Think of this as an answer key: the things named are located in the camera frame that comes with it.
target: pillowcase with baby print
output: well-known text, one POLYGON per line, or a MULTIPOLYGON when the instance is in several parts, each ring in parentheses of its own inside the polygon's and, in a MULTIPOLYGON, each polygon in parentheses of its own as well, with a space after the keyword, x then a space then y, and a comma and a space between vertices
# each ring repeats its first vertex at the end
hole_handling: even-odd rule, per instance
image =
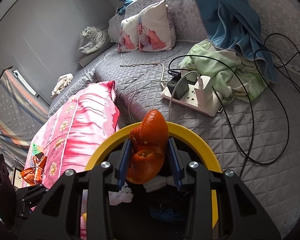
POLYGON ((149 5, 138 15, 140 51, 172 50, 176 34, 166 0, 149 5))
POLYGON ((139 48, 138 14, 121 22, 118 51, 128 52, 139 48))

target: metal bolt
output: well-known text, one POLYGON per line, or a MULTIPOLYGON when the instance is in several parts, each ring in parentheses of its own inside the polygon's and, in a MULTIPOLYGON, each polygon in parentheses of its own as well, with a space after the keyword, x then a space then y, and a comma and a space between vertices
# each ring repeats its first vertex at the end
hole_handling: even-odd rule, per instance
POLYGON ((110 165, 111 165, 110 162, 103 162, 103 163, 101 163, 101 167, 102 168, 108 168, 108 167, 110 167, 110 165))
POLYGON ((197 162, 190 162, 190 163, 189 163, 189 166, 190 166, 191 168, 197 168, 197 167, 199 166, 199 163, 197 163, 197 162))
POLYGON ((231 170, 226 170, 225 175, 228 176, 228 177, 232 177, 234 175, 234 172, 231 171, 231 170))
POLYGON ((66 176, 72 176, 73 174, 74 174, 74 170, 72 170, 72 169, 66 170, 66 172, 65 172, 66 176))

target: black charger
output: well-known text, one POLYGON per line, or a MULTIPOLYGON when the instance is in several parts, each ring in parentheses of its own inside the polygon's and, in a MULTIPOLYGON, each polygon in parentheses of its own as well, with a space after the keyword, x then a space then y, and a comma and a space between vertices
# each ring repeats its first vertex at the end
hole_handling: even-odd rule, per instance
MULTIPOLYGON (((167 84, 167 87, 172 95, 174 88, 176 87, 178 81, 181 79, 181 73, 174 76, 167 84)), ((184 78, 181 83, 179 83, 176 91, 174 92, 173 98, 176 100, 180 100, 187 92, 189 91, 189 84, 186 78, 184 78)))

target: power strip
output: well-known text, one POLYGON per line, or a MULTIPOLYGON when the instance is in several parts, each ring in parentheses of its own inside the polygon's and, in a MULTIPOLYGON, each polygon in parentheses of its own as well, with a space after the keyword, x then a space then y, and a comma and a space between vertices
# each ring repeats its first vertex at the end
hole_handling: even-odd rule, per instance
MULTIPOLYGON (((218 93, 218 95, 222 100, 223 96, 220 93, 218 93)), ((170 100, 171 94, 167 87, 161 92, 161 96, 170 100)), ((194 85, 191 84, 189 84, 188 92, 180 100, 173 98, 172 101, 209 116, 215 116, 220 109, 220 102, 214 92, 212 92, 212 101, 207 106, 198 105, 197 97, 195 96, 194 85)))

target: white tissue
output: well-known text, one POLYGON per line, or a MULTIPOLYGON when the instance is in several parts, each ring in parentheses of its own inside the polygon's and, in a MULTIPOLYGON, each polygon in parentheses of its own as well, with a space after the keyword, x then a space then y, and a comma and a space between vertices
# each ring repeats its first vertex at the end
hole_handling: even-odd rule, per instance
MULTIPOLYGON (((128 187, 128 184, 126 182, 119 192, 109 191, 109 203, 112 206, 116 206, 121 202, 130 203, 132 201, 132 198, 132 190, 128 187)), ((87 202, 88 190, 84 189, 82 192, 81 215, 87 212, 87 202)))
POLYGON ((121 202, 130 203, 132 201, 132 198, 132 190, 128 187, 128 184, 126 182, 119 192, 109 191, 109 203, 111 206, 116 206, 121 202))

